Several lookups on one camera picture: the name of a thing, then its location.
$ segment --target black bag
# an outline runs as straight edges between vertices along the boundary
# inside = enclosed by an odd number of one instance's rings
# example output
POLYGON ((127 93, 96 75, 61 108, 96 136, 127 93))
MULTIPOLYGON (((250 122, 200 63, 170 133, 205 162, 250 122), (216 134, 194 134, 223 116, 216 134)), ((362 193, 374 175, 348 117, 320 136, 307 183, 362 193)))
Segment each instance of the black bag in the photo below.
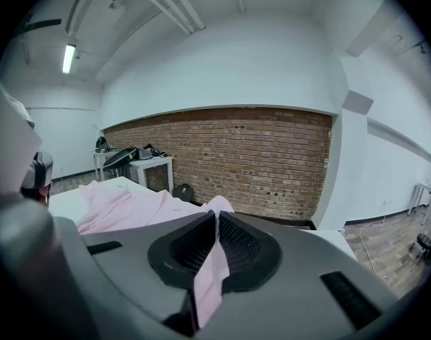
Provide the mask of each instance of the black bag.
POLYGON ((174 189, 173 197, 189 203, 193 197, 193 188, 188 184, 179 185, 174 189))

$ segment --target black vent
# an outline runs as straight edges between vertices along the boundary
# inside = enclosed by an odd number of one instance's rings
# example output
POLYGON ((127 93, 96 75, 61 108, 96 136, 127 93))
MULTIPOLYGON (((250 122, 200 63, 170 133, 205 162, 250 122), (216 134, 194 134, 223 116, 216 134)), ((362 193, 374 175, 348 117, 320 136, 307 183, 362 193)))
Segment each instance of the black vent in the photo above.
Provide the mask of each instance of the black vent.
POLYGON ((241 271, 256 260, 260 242, 231 220, 220 220, 220 244, 228 261, 229 272, 241 271))
POLYGON ((106 243, 94 244, 93 246, 88 246, 89 253, 93 256, 94 254, 103 253, 107 251, 111 251, 112 249, 116 249, 122 247, 122 244, 118 241, 111 241, 106 243))
POLYGON ((215 243, 215 221, 205 220, 170 246, 170 255, 196 276, 215 243))
POLYGON ((380 312, 341 272, 327 273, 321 280, 357 330, 380 316, 380 312))

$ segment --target white wall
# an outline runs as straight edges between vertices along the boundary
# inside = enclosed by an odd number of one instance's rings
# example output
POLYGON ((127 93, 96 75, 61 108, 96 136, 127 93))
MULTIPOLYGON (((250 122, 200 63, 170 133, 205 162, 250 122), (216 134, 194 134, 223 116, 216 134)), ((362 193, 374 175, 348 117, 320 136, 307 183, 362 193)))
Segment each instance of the white wall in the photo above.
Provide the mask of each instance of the white wall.
POLYGON ((336 230, 349 220, 366 153, 367 119, 362 113, 341 109, 333 126, 331 157, 317 211, 312 220, 318 230, 336 230))
POLYGON ((429 99, 380 48, 369 48, 360 59, 374 99, 369 117, 400 132, 431 154, 429 99))
POLYGON ((349 51, 385 0, 318 0, 315 17, 333 47, 349 51))
POLYGON ((102 126, 220 106, 282 106, 334 114, 328 47, 306 16, 245 12, 151 46, 105 85, 102 126))
POLYGON ((350 220, 405 210, 415 183, 431 184, 430 101, 379 48, 369 48, 360 61, 374 103, 350 220))
POLYGON ((5 60, 1 81, 35 121, 41 149, 53 156, 53 179, 93 169, 91 152, 100 135, 99 84, 37 70, 13 57, 5 60))

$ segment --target gray plastic housing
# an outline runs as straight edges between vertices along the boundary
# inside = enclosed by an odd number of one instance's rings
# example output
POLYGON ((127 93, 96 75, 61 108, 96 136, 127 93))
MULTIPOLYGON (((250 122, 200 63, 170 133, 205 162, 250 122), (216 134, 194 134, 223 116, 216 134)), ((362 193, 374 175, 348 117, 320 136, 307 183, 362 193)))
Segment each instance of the gray plastic housing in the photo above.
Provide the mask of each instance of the gray plastic housing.
MULTIPOLYGON (((52 218, 39 204, 0 201, 0 257, 22 289, 73 337, 183 339, 161 324, 180 311, 185 290, 165 285, 147 260, 158 237, 200 215, 147 227, 80 236, 75 224, 52 218), (90 255, 87 246, 122 247, 90 255)), ((320 275, 341 271, 380 312, 397 297, 371 271, 324 239, 247 215, 235 214, 272 235, 282 248, 277 272, 259 289, 227 293, 196 339, 340 339, 356 332, 320 275)))

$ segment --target bag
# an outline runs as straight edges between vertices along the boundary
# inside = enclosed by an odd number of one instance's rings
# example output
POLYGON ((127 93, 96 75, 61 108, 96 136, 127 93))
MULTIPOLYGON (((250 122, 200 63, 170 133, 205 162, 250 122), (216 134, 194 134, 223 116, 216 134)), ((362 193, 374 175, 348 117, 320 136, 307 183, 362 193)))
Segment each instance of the bag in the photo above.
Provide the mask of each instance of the bag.
POLYGON ((174 189, 173 197, 189 203, 193 197, 193 188, 188 184, 179 185, 174 189))
POLYGON ((151 144, 147 144, 145 147, 143 147, 143 150, 147 150, 147 151, 151 152, 153 157, 165 157, 166 156, 166 152, 159 151, 158 149, 154 149, 154 146, 152 146, 151 144))
POLYGON ((104 136, 100 136, 96 141, 96 152, 100 152, 102 149, 106 149, 107 147, 107 140, 104 136))
POLYGON ((149 150, 138 149, 138 160, 152 159, 153 155, 149 150))
POLYGON ((128 162, 132 161, 137 157, 137 148, 136 147, 129 147, 128 149, 123 149, 113 156, 109 158, 105 163, 103 164, 104 169, 119 169, 121 166, 126 165, 128 162))

